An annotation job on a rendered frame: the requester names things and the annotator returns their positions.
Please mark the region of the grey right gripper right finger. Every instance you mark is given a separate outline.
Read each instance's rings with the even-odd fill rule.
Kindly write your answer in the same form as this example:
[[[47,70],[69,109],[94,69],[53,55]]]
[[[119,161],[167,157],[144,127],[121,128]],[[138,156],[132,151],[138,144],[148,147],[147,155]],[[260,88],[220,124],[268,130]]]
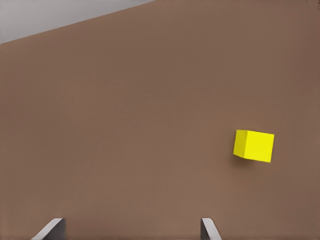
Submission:
[[[218,229],[211,218],[201,218],[200,220],[201,240],[222,240]]]

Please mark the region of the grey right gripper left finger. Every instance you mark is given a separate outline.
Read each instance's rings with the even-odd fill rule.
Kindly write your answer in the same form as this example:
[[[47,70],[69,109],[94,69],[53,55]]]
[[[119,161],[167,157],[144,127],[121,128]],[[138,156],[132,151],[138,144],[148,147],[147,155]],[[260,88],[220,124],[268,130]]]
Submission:
[[[66,221],[54,218],[30,240],[66,240]]]

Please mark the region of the yellow cube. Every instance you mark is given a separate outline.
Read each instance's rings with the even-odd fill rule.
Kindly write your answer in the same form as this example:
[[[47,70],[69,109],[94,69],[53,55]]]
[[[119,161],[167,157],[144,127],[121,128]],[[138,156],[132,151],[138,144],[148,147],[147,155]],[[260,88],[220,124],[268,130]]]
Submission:
[[[253,130],[237,129],[233,154],[243,159],[270,163],[275,135]]]

